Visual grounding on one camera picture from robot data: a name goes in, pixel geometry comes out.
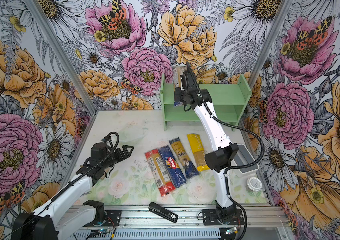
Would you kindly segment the red spaghetti bag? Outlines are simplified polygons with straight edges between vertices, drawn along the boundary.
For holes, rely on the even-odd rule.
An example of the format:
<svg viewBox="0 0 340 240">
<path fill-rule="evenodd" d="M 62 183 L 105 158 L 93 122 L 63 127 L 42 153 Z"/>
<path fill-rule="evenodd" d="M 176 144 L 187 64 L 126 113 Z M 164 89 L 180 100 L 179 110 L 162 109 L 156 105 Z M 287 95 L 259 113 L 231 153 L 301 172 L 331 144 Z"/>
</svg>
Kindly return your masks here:
<svg viewBox="0 0 340 240">
<path fill-rule="evenodd" d="M 172 183 L 159 151 L 157 149 L 148 151 L 145 153 L 145 157 L 161 196 L 163 197 L 174 191 L 176 188 Z"/>
</svg>

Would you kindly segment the blue Barilla spaghetti bag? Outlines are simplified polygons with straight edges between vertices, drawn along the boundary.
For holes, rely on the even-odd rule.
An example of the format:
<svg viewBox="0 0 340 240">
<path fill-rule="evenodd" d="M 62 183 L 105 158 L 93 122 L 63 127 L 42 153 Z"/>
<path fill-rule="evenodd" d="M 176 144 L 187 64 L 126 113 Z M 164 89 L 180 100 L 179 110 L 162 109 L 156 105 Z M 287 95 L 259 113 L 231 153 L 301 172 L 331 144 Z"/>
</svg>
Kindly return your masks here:
<svg viewBox="0 0 340 240">
<path fill-rule="evenodd" d="M 169 146 L 164 146 L 158 149 L 158 152 L 165 164 L 168 174 L 171 178 L 173 185 L 176 188 L 180 188 L 182 185 L 187 183 L 186 177 L 184 176 L 172 150 Z"/>
</svg>

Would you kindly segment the clear spaghetti bag dark ends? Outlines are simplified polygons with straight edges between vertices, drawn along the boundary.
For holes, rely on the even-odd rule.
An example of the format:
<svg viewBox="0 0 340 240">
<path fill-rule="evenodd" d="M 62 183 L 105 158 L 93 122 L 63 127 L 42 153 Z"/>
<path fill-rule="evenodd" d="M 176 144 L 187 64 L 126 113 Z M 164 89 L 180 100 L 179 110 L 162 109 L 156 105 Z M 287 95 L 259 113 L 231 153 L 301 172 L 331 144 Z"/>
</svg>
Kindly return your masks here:
<svg viewBox="0 0 340 240">
<path fill-rule="evenodd" d="M 183 100 L 183 86 L 182 86 L 182 75 L 185 71 L 185 67 L 175 67 L 173 69 L 173 84 L 174 84 L 174 104 L 173 107 L 179 107 L 184 105 Z"/>
</svg>

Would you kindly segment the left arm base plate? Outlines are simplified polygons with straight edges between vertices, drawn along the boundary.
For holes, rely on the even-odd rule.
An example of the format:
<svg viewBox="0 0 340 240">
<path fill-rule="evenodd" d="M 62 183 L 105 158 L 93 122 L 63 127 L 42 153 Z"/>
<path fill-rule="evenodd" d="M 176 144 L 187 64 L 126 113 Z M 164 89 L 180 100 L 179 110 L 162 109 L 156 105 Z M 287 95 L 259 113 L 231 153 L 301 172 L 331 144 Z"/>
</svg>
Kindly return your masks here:
<svg viewBox="0 0 340 240">
<path fill-rule="evenodd" d="M 105 210 L 105 219 L 103 221 L 95 221 L 94 227 L 119 227 L 121 221 L 121 210 Z"/>
</svg>

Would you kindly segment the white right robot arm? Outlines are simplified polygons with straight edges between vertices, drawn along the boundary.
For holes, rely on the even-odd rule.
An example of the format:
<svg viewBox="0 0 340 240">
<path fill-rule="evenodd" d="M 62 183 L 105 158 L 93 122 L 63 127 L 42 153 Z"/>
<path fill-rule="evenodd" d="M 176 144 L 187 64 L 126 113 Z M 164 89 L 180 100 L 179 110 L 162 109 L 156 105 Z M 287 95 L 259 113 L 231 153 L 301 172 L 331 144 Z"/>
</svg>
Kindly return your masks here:
<svg viewBox="0 0 340 240">
<path fill-rule="evenodd" d="M 186 70 L 181 74 L 180 86 L 175 88 L 174 100 L 190 106 L 208 135 L 213 151 L 205 155 L 205 162 L 215 173 L 216 212 L 221 222 L 227 221 L 237 213 L 236 204 L 230 195 L 227 169 L 231 166 L 231 161 L 239 148 L 226 135 L 217 118 L 208 90 L 200 89 L 189 62 L 186 63 Z"/>
</svg>

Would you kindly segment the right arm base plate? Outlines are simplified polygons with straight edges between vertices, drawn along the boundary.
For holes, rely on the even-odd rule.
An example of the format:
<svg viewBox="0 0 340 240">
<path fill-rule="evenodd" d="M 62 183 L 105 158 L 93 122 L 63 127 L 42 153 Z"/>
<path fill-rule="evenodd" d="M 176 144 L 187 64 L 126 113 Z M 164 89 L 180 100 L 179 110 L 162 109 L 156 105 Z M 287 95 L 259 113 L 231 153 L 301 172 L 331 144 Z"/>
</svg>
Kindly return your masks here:
<svg viewBox="0 0 340 240">
<path fill-rule="evenodd" d="M 240 208 L 228 215 L 219 213 L 217 209 L 203 209 L 202 221 L 205 226 L 242 226 L 245 223 L 244 214 Z"/>
</svg>

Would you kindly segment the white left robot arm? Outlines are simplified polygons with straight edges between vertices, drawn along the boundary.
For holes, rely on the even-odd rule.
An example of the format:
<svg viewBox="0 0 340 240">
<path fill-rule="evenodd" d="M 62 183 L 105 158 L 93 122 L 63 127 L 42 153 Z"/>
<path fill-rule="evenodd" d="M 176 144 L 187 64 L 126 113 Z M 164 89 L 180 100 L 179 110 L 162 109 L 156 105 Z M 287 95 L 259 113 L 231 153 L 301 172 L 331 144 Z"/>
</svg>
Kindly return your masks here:
<svg viewBox="0 0 340 240">
<path fill-rule="evenodd" d="M 65 216 L 71 206 L 101 179 L 107 168 L 128 159 L 133 146 L 111 147 L 96 143 L 90 157 L 65 187 L 31 213 L 20 214 L 7 237 L 9 240 L 65 240 L 87 224 L 102 225 L 106 220 L 104 204 L 87 201 Z"/>
</svg>

